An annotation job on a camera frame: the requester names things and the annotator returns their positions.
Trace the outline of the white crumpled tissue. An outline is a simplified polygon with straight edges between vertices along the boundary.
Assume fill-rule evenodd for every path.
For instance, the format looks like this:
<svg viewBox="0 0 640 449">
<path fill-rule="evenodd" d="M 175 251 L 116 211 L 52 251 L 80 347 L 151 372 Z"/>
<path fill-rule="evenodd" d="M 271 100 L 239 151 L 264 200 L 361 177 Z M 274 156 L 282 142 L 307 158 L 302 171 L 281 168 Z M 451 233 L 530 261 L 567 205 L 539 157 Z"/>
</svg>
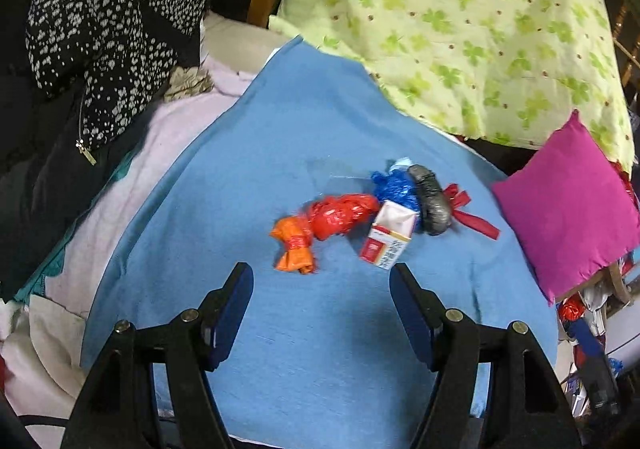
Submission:
<svg viewBox="0 0 640 449">
<path fill-rule="evenodd" d="M 393 173 L 396 171 L 406 172 L 411 165 L 413 165 L 413 162 L 408 157 L 404 157 L 396 160 L 392 165 L 390 165 L 388 172 L 390 173 Z"/>
</svg>

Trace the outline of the red white cigarette box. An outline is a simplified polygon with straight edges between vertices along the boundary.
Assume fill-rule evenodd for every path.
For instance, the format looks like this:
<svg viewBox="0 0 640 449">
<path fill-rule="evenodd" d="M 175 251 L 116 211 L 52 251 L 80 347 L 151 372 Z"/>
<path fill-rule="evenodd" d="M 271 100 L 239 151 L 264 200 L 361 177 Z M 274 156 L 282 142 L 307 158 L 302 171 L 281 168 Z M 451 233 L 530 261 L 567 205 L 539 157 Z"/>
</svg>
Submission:
<svg viewBox="0 0 640 449">
<path fill-rule="evenodd" d="M 391 269 L 411 241 L 418 217 L 416 211 L 390 200 L 384 201 L 359 257 L 378 268 Z"/>
</svg>

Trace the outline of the green clover quilt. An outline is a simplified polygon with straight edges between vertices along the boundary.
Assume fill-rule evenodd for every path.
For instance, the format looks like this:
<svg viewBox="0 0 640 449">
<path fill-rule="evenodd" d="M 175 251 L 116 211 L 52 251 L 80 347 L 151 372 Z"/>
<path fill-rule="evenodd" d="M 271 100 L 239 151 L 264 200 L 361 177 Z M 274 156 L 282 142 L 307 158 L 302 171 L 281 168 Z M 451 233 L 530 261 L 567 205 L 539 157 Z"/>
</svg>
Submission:
<svg viewBox="0 0 640 449">
<path fill-rule="evenodd" d="M 608 160 L 634 164 L 604 0 L 282 0 L 269 27 L 360 62 L 433 128 L 536 149 L 578 113 Z"/>
</svg>

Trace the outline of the pale pink bed sheet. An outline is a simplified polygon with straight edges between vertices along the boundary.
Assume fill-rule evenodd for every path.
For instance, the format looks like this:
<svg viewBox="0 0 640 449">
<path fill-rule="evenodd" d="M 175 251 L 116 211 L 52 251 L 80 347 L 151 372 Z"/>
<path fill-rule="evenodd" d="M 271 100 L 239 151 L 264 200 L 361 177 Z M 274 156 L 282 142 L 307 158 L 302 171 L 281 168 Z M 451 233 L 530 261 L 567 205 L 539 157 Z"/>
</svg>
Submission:
<svg viewBox="0 0 640 449">
<path fill-rule="evenodd" d="M 201 54 L 213 89 L 160 104 L 131 162 L 47 266 L 43 295 L 1 307 L 1 395 L 18 414 L 70 416 L 85 380 L 86 320 L 120 237 L 182 151 L 238 101 L 286 41 L 215 14 L 204 19 L 203 33 Z"/>
</svg>

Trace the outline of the magenta pillow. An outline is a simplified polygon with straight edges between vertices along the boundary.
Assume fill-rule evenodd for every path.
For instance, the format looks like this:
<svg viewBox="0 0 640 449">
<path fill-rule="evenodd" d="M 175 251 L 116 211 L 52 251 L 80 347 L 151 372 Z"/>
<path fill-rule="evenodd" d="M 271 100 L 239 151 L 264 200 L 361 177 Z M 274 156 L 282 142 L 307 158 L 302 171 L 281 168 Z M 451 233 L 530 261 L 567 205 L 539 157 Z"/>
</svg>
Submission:
<svg viewBox="0 0 640 449">
<path fill-rule="evenodd" d="M 491 190 L 550 303 L 639 245 L 636 201 L 578 111 Z"/>
</svg>

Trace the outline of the orange plastic bag wad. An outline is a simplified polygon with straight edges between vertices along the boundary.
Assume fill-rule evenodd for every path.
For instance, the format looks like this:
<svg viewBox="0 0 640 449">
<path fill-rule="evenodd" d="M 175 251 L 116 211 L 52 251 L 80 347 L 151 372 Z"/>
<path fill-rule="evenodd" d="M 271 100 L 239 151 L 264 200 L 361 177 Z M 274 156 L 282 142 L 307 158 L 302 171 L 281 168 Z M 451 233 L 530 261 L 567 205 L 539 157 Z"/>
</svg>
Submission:
<svg viewBox="0 0 640 449">
<path fill-rule="evenodd" d="M 283 254 L 277 261 L 280 271 L 298 271 L 302 275 L 313 273 L 316 269 L 311 246 L 314 236 L 306 217 L 303 215 L 281 218 L 270 231 L 270 237 L 282 243 Z"/>
</svg>

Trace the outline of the black plastic bag wad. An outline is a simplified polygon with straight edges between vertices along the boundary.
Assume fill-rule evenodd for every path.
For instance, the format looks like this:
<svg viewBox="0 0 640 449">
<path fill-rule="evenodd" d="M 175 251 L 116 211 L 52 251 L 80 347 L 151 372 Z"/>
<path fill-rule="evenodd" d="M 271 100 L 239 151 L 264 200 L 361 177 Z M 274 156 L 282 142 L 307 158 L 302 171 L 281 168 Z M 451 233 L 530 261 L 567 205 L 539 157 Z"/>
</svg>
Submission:
<svg viewBox="0 0 640 449">
<path fill-rule="evenodd" d="M 441 235 L 452 222 L 452 209 L 436 175 L 421 164 L 413 164 L 408 174 L 416 186 L 422 227 L 429 235 Z"/>
</svg>

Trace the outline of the red ribbon plastic strip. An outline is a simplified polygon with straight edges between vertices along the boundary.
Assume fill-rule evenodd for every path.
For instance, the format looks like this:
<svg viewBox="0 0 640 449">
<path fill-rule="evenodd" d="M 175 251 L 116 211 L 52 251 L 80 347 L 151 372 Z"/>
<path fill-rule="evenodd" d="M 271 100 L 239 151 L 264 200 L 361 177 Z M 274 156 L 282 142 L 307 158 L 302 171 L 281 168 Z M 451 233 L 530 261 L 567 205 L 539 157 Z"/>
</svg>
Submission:
<svg viewBox="0 0 640 449">
<path fill-rule="evenodd" d="M 465 190 L 460 189 L 457 184 L 450 184 L 444 189 L 444 195 L 449 201 L 451 216 L 454 217 L 458 223 L 491 240 L 497 241 L 499 239 L 500 230 L 497 227 L 482 217 L 465 212 L 465 206 L 472 201 Z"/>
</svg>

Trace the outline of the red plastic bag wad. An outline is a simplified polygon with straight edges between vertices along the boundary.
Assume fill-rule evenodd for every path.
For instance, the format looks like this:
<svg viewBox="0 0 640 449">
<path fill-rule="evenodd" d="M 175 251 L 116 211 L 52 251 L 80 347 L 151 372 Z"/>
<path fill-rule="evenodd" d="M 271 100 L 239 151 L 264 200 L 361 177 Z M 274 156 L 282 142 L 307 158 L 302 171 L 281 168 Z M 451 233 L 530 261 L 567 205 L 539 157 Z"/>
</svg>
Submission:
<svg viewBox="0 0 640 449">
<path fill-rule="evenodd" d="M 327 196 L 311 203 L 306 216 L 314 238 L 324 241 L 331 235 L 346 235 L 379 209 L 380 202 L 372 195 Z"/>
</svg>

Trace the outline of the black white spotted garment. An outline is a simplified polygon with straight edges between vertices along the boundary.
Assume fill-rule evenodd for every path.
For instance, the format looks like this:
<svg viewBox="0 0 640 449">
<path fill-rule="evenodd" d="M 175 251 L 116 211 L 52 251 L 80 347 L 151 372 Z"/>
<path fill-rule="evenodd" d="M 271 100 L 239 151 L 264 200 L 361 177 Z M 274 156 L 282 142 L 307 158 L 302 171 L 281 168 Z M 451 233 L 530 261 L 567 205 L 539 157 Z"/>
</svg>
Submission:
<svg viewBox="0 0 640 449">
<path fill-rule="evenodd" d="M 49 96 L 81 88 L 75 146 L 88 160 L 122 135 L 198 52 L 207 0 L 32 0 L 26 50 Z"/>
</svg>

